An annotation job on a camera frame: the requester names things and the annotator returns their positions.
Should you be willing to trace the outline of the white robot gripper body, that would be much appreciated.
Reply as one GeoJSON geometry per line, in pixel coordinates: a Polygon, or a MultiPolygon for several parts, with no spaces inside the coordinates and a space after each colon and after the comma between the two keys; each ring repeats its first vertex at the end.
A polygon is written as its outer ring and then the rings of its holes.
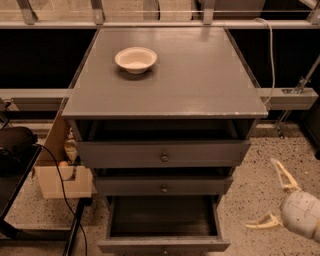
{"type": "Polygon", "coordinates": [[[281,220],[291,232],[320,243],[320,200],[308,192],[293,192],[280,205],[281,220]]]}

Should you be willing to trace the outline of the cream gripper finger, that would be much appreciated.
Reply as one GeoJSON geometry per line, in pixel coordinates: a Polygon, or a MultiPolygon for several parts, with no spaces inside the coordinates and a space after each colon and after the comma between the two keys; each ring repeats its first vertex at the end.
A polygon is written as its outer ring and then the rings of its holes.
{"type": "Polygon", "coordinates": [[[284,167],[284,165],[277,159],[271,158],[270,159],[272,165],[274,166],[281,188],[286,192],[293,192],[293,191],[301,191],[297,181],[291,175],[291,173],[284,167]]]}
{"type": "Polygon", "coordinates": [[[257,220],[246,224],[247,228],[255,230],[265,230],[282,226],[283,222],[271,211],[268,211],[263,216],[259,217],[257,220]]]}

